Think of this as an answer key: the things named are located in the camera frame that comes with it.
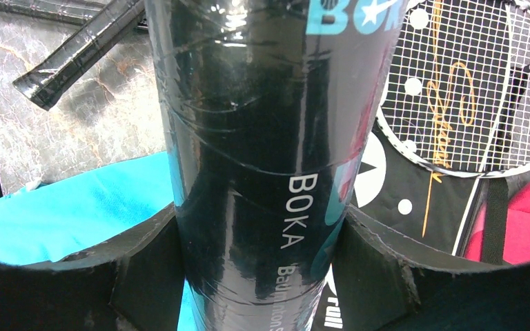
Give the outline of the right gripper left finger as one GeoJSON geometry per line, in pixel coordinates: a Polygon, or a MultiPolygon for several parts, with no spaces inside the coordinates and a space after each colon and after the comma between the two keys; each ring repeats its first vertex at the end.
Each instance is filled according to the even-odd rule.
{"type": "Polygon", "coordinates": [[[169,205],[58,262],[0,263],[0,330],[176,330],[183,284],[169,205]]]}

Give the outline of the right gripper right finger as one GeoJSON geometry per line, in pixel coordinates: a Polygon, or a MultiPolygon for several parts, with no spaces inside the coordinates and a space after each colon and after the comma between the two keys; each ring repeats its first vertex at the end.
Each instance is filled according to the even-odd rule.
{"type": "Polygon", "coordinates": [[[456,257],[354,207],[333,274],[345,330],[530,330],[530,262],[456,257]]]}

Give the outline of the black racket cover bag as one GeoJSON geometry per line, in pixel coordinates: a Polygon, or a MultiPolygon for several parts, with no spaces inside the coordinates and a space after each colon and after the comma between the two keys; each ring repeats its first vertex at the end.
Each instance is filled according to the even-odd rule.
{"type": "MultiPolygon", "coordinates": [[[[485,212],[493,203],[484,179],[447,177],[414,166],[377,122],[362,157],[353,205],[383,224],[435,249],[480,258],[485,212]]],[[[506,177],[507,205],[530,183],[530,171],[506,177]]]]}

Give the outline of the black shuttlecock tube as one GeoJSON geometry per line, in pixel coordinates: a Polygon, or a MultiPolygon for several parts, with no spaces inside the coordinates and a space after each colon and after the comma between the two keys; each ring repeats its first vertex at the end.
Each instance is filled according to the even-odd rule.
{"type": "Polygon", "coordinates": [[[147,1],[198,330],[309,330],[405,1],[147,1]]]}

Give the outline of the teal folded cloth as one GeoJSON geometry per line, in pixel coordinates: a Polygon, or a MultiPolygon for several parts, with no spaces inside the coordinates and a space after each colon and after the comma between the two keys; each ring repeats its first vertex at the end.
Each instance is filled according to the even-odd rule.
{"type": "MultiPolygon", "coordinates": [[[[173,202],[168,156],[152,154],[0,199],[0,263],[58,262],[148,220],[173,202]]],[[[183,284],[176,330],[194,330],[183,284]]]]}

